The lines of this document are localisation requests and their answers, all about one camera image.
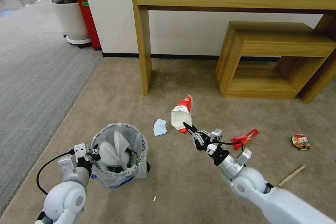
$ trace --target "wooden stick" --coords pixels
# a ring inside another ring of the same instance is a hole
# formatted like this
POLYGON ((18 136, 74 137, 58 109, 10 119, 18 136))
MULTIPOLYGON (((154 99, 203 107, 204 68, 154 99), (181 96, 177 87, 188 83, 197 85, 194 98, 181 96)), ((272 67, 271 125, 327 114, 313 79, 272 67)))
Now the wooden stick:
POLYGON ((291 174, 289 174, 287 177, 285 177, 279 184, 278 187, 283 186, 286 182, 288 182, 289 180, 291 180, 296 174, 298 174, 300 171, 302 171, 304 168, 306 168, 307 166, 300 166, 299 168, 297 168, 295 171, 293 171, 291 174))

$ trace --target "red and white wrapper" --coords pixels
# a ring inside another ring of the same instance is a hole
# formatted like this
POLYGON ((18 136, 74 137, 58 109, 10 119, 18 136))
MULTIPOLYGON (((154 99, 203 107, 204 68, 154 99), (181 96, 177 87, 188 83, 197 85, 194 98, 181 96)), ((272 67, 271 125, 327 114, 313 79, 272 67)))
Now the red and white wrapper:
POLYGON ((188 133, 187 129, 183 125, 184 122, 190 126, 193 124, 191 122, 192 105, 192 97, 188 95, 184 100, 180 101, 170 113, 171 124, 180 133, 188 133))

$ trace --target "white planter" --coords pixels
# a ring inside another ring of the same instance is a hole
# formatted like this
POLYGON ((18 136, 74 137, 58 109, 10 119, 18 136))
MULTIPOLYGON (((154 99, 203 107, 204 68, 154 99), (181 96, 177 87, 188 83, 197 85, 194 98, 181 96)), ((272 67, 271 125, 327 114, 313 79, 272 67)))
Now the white planter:
POLYGON ((61 1, 63 0, 52 0, 51 3, 68 41, 73 44, 90 42, 79 4, 59 3, 61 1))

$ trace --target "black cable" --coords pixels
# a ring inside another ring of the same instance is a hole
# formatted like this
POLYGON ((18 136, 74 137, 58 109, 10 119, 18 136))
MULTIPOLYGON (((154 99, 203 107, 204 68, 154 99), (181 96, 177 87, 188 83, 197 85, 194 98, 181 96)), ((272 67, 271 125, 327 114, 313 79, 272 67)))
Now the black cable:
POLYGON ((62 157, 62 156, 65 156, 65 155, 67 155, 67 154, 72 154, 72 150, 70 150, 70 151, 68 151, 68 152, 65 152, 65 153, 63 153, 63 154, 60 154, 60 155, 58 155, 57 157, 54 157, 53 159, 51 159, 50 161, 48 161, 47 163, 45 163, 42 167, 41 167, 41 169, 38 171, 38 173, 37 173, 37 176, 36 176, 36 184, 37 184, 37 187, 45 194, 45 195, 47 195, 48 193, 41 187, 41 185, 40 185, 40 174, 41 174, 41 171, 48 165, 48 164, 50 164, 52 161, 55 161, 56 159, 58 159, 58 158, 60 158, 60 157, 62 157))
POLYGON ((216 143, 220 143, 220 144, 224 144, 224 145, 236 145, 236 144, 240 144, 241 146, 241 151, 244 150, 243 148, 243 143, 242 142, 235 142, 235 143, 229 143, 229 142, 220 142, 220 141, 216 141, 216 143))

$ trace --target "plastic garbage bag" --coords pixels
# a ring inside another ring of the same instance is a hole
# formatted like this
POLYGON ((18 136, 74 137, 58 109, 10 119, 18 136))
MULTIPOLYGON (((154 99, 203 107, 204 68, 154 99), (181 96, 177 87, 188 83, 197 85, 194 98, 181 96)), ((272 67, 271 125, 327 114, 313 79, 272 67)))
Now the plastic garbage bag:
POLYGON ((130 182, 133 178, 147 177, 150 169, 147 165, 148 144, 145 137, 132 125, 117 123, 109 124, 96 134, 91 143, 91 148, 107 141, 114 146, 114 132, 118 131, 127 139, 129 150, 132 151, 129 166, 125 171, 112 172, 107 165, 99 160, 92 166, 91 178, 106 186, 108 189, 117 188, 130 182))

